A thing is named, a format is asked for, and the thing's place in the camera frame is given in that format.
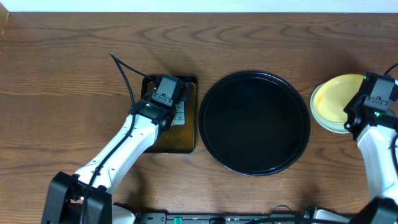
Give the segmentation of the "yellow plate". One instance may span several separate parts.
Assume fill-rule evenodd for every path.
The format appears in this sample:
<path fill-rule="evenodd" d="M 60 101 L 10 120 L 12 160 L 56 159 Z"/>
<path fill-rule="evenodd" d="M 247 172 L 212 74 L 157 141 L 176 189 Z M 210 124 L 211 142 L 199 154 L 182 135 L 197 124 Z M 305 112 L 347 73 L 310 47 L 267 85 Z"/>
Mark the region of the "yellow plate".
<path fill-rule="evenodd" d="M 332 124 L 344 124 L 348 115 L 343 111 L 357 94 L 363 75 L 340 75 L 325 82 L 315 93 L 313 106 L 319 117 Z"/>

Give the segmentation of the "black round tray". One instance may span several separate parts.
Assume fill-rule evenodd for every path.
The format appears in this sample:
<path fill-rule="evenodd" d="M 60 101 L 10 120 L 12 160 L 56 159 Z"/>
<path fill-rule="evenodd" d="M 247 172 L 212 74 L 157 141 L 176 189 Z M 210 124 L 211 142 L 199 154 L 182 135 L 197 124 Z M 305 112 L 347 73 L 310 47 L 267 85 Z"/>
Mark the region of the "black round tray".
<path fill-rule="evenodd" d="M 300 158 L 311 125 L 303 98 L 289 82 L 271 73 L 242 71 L 208 90 L 198 128 L 208 152 L 227 169 L 267 176 Z"/>

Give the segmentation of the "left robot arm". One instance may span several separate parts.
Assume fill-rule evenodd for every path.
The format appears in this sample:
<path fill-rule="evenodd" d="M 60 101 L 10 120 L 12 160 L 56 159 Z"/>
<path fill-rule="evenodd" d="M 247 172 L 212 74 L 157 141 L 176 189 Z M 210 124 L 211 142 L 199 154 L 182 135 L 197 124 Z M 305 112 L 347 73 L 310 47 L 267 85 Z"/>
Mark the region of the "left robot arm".
<path fill-rule="evenodd" d="M 118 185 L 138 157 L 173 124 L 183 125 L 185 105 L 137 103 L 115 137 L 73 175 L 59 172 L 50 182 L 42 223 L 134 223 L 136 214 L 112 203 Z"/>

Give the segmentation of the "light blue plate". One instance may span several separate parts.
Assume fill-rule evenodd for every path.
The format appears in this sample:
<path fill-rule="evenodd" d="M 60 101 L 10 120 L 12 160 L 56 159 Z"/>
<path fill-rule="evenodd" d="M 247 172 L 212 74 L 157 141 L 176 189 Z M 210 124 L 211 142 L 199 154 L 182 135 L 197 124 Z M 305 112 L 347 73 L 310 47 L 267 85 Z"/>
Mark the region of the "light blue plate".
<path fill-rule="evenodd" d="M 316 87 L 316 89 L 313 91 L 311 98 L 310 98 L 310 109 L 312 112 L 312 115 L 315 119 L 315 121 L 324 129 L 333 132 L 333 133 L 337 133 L 337 134 L 349 134 L 349 131 L 347 131 L 343 124 L 333 124 L 330 123 L 324 119 L 322 119 L 317 112 L 315 111 L 315 95 L 317 94 L 318 90 L 323 86 L 323 84 L 319 85 Z"/>

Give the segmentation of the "black rectangular water tray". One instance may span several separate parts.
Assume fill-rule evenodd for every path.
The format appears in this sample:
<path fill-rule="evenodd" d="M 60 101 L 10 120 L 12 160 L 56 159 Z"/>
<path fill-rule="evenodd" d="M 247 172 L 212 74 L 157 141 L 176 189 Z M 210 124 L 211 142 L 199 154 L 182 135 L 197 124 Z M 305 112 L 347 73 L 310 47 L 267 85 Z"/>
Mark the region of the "black rectangular water tray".
<path fill-rule="evenodd" d="M 195 148 L 196 113 L 197 113 L 197 78 L 193 74 L 177 77 L 185 81 L 182 101 L 185 102 L 185 124 L 171 126 L 162 131 L 156 142 L 146 149 L 146 153 L 191 153 Z"/>

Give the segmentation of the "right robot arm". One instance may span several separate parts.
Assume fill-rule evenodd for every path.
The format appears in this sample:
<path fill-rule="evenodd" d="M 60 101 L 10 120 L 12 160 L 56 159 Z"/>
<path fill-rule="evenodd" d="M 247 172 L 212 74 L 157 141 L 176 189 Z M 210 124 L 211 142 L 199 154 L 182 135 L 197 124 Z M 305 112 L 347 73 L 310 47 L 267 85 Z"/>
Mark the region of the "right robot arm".
<path fill-rule="evenodd" d="M 357 93 L 344 108 L 344 127 L 361 151 L 369 189 L 369 203 L 349 222 L 397 223 L 397 117 L 366 102 Z"/>

